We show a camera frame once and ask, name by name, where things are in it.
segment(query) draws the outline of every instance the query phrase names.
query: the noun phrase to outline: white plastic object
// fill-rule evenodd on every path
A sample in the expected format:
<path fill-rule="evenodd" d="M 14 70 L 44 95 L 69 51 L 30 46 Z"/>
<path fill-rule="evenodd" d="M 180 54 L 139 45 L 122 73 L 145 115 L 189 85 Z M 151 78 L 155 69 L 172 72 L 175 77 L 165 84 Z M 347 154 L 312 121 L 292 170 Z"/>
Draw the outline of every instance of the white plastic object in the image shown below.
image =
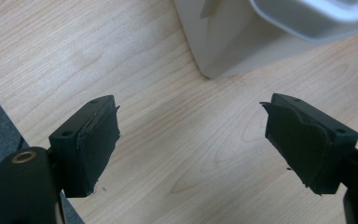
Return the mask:
<path fill-rule="evenodd" d="M 336 10 L 317 7 L 320 5 L 315 2 L 328 2 Z M 354 8 L 358 9 L 358 0 L 174 0 L 174 3 L 201 73 L 212 78 L 243 74 L 358 32 L 358 16 L 348 21 L 338 13 L 343 6 L 352 6 L 349 11 L 357 11 Z M 332 19 L 335 26 L 320 32 L 318 26 L 324 26 L 321 18 Z"/>

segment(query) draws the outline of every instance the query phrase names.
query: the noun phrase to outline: wooden table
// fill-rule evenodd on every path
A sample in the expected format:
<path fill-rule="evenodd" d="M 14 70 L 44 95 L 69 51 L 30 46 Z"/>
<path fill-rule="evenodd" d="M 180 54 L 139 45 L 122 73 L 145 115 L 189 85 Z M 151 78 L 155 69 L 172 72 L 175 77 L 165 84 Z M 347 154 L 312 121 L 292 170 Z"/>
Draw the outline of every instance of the wooden table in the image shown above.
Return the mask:
<path fill-rule="evenodd" d="M 0 1 L 0 104 L 31 146 L 114 94 L 122 137 L 86 223 L 344 223 L 264 137 L 258 104 L 301 98 L 358 131 L 358 36 L 245 75 L 200 74 L 173 1 Z"/>

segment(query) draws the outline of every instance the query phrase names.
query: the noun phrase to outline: light wood tabletop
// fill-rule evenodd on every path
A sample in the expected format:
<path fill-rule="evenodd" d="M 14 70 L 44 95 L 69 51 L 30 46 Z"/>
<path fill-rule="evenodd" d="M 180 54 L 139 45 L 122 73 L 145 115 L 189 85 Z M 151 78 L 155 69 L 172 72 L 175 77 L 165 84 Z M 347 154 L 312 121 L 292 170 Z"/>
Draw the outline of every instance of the light wood tabletop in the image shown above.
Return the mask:
<path fill-rule="evenodd" d="M 358 131 L 358 35 L 209 79 L 172 0 L 0 0 L 0 105 L 29 145 L 93 98 L 121 105 L 95 192 L 70 200 L 86 223 L 344 223 L 346 188 L 313 194 L 264 137 L 273 92 Z"/>

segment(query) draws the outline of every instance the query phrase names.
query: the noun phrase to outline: wood grain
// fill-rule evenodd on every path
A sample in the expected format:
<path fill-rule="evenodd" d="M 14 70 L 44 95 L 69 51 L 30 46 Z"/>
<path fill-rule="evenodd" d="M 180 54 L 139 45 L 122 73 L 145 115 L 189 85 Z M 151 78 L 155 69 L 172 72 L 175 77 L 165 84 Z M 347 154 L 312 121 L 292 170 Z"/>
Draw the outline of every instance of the wood grain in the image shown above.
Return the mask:
<path fill-rule="evenodd" d="M 358 36 L 231 78 L 203 77 L 172 1 L 0 1 L 0 104 L 31 146 L 114 94 L 122 137 L 86 223 L 344 223 L 264 138 L 258 104 L 301 98 L 358 131 Z"/>

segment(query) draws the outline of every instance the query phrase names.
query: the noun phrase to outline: white container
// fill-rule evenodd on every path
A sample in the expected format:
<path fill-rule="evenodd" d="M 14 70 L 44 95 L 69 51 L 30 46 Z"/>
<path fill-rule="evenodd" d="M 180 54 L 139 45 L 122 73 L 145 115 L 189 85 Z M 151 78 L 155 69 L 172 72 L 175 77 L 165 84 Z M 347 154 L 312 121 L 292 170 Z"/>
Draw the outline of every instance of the white container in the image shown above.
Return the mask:
<path fill-rule="evenodd" d="M 227 77 L 358 33 L 358 0 L 174 0 L 203 75 Z"/>

